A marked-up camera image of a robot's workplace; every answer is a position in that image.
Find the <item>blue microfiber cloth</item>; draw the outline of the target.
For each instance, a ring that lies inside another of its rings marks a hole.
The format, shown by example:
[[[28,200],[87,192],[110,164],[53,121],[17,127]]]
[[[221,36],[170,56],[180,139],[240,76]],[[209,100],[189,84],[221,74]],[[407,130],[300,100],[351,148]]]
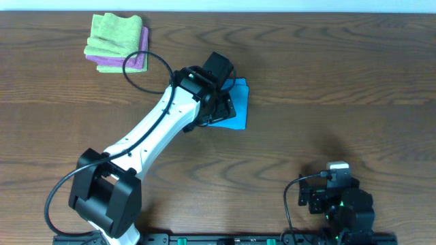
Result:
[[[236,116],[209,125],[210,127],[223,127],[233,130],[245,130],[247,124],[247,108],[249,87],[245,78],[237,78],[235,85],[230,89],[230,98],[236,111]]]

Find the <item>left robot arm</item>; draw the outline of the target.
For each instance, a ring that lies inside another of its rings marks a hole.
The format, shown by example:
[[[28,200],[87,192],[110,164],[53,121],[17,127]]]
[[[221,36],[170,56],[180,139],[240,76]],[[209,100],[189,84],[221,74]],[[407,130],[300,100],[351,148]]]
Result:
[[[229,59],[213,52],[203,66],[170,72],[158,104],[121,140],[99,153],[86,150],[76,166],[69,206],[95,230],[85,244],[138,244],[134,223],[142,208],[142,181],[179,131],[207,126],[236,112],[225,81]]]

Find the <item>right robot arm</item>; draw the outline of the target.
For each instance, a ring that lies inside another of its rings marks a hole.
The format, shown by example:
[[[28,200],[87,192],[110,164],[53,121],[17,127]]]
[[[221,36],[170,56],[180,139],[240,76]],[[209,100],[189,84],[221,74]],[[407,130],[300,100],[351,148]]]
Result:
[[[320,229],[312,244],[373,244],[373,197],[359,188],[359,180],[345,173],[321,173],[325,185],[299,182],[298,205],[311,214],[323,214],[327,228]]]

